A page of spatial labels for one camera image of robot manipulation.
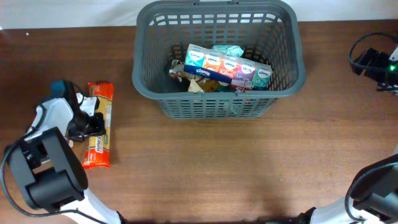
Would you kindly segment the orange spaghetti packet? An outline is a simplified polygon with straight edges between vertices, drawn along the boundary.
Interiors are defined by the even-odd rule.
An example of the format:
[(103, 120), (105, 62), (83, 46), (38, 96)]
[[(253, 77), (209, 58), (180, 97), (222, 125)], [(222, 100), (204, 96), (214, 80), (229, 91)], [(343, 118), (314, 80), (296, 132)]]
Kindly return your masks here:
[(91, 122), (93, 135), (88, 139), (88, 149), (81, 163), (84, 169), (109, 167), (114, 85), (110, 82), (89, 82), (88, 89), (96, 104)]

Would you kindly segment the beige brown snack bag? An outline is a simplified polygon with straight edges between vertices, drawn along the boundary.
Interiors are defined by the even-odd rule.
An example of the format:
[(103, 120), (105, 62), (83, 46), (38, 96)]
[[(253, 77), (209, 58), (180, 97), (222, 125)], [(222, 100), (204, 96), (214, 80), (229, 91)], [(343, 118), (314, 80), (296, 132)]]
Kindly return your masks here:
[(188, 81), (187, 91), (189, 92), (216, 92), (221, 84), (219, 81), (204, 78), (199, 75), (185, 72), (185, 63), (179, 60), (172, 60), (171, 67), (169, 69), (169, 76), (177, 79), (179, 82)]

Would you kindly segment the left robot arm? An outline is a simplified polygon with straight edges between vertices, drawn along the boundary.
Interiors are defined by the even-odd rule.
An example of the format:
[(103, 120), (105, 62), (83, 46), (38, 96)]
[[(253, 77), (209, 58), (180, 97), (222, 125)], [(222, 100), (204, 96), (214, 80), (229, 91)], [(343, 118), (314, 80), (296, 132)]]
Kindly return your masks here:
[(83, 107), (75, 84), (59, 80), (51, 96), (35, 108), (26, 133), (4, 150), (1, 186), (10, 204), (32, 218), (63, 215), (76, 223), (117, 223), (126, 219), (108, 208), (89, 188), (83, 165), (70, 142), (106, 134), (102, 113)]

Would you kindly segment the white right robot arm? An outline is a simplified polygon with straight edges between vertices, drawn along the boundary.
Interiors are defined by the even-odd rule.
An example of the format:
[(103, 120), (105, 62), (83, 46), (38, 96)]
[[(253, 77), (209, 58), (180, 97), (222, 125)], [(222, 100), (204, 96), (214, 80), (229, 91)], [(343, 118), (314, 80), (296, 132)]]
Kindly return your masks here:
[[(349, 59), (352, 71), (377, 82), (377, 91), (397, 94), (397, 50), (373, 48)], [(289, 223), (395, 223), (397, 221), (397, 150), (361, 169), (346, 195), (320, 208), (311, 208)]]

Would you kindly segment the green Nescafe coffee bag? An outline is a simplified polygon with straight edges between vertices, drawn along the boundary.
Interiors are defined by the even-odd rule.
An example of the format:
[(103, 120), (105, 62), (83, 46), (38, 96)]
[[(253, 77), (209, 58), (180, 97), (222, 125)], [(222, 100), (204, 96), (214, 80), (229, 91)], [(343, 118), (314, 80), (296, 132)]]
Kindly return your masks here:
[(216, 92), (245, 92), (245, 91), (252, 91), (252, 88), (244, 88), (241, 86), (236, 86), (236, 85), (221, 85)]

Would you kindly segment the light teal wipes packet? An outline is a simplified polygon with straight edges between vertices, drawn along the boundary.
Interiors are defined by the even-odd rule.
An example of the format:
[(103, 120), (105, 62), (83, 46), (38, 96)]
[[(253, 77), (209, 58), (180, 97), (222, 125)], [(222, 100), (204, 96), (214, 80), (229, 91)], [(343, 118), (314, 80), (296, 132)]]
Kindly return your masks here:
[(241, 57), (244, 53), (244, 50), (238, 45), (214, 45), (211, 49), (235, 57)]

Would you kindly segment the white tissue multipack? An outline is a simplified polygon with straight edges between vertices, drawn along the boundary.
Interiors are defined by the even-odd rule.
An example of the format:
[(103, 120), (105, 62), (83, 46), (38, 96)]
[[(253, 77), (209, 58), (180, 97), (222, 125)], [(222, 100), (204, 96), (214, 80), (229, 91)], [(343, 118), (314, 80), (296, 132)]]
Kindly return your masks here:
[(188, 46), (184, 71), (252, 90), (265, 88), (273, 75), (270, 65), (193, 44)]

